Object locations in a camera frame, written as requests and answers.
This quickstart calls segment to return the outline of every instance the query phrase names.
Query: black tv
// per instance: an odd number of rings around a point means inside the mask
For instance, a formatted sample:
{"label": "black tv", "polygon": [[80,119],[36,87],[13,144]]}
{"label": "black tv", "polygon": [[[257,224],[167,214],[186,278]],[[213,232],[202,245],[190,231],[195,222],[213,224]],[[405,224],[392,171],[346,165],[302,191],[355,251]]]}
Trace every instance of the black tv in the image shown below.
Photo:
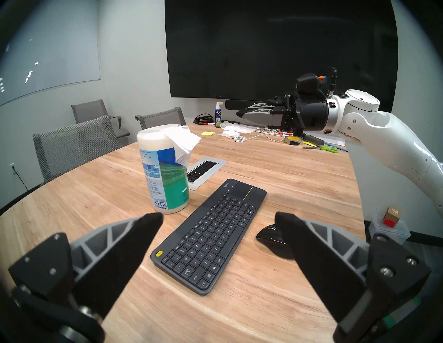
{"label": "black tv", "polygon": [[398,45],[389,0],[165,0],[165,24],[172,97],[272,99],[334,66],[335,93],[363,90],[391,111]]}

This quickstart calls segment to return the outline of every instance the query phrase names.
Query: red and tan box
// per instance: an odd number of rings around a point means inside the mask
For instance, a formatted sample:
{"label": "red and tan box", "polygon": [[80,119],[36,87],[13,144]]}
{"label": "red and tan box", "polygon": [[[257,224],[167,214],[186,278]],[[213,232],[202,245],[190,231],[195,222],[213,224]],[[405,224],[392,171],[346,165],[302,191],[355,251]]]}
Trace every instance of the red and tan box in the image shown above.
{"label": "red and tan box", "polygon": [[383,224],[386,224],[389,227],[394,227],[401,216],[401,210],[397,210],[396,208],[389,206],[386,211],[385,216],[383,217]]}

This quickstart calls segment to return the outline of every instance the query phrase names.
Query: office chair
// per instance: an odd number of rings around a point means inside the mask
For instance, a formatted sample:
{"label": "office chair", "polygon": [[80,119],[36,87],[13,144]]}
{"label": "office chair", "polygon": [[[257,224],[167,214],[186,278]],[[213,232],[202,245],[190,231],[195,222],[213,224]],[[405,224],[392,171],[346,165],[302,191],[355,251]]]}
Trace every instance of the office chair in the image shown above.
{"label": "office chair", "polygon": [[183,116],[183,112],[180,107],[175,107],[172,110],[148,114],[145,116],[135,116],[135,119],[140,121],[142,130],[149,127],[166,124],[186,125],[185,117]]}
{"label": "office chair", "polygon": [[120,148],[109,116],[35,133],[32,138],[45,183]]}
{"label": "office chair", "polygon": [[[71,105],[72,112],[74,112],[75,122],[77,124],[83,123],[88,120],[96,119],[101,116],[108,116],[108,111],[106,110],[105,104],[102,99],[85,102],[83,104]],[[121,117],[114,116],[110,117],[118,119],[118,129],[115,129],[115,136],[117,138],[129,136],[129,131],[121,128]]]}

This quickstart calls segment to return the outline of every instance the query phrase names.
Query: computer mouse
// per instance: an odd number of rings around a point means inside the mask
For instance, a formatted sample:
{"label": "computer mouse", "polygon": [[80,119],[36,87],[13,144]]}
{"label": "computer mouse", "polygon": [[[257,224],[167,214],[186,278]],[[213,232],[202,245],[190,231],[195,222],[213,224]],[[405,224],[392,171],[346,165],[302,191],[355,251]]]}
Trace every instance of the computer mouse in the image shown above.
{"label": "computer mouse", "polygon": [[267,246],[275,255],[282,258],[294,259],[291,249],[281,237],[280,229],[275,225],[269,225],[262,229],[257,234],[256,238],[260,243]]}

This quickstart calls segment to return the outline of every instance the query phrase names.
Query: keyboard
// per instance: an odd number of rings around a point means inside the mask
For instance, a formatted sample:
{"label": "keyboard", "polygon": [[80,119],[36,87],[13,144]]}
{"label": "keyboard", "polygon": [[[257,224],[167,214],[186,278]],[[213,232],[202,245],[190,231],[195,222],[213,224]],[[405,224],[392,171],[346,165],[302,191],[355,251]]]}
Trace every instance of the keyboard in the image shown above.
{"label": "keyboard", "polygon": [[200,295],[209,293],[257,214],[266,191],[228,179],[151,253],[151,260]]}

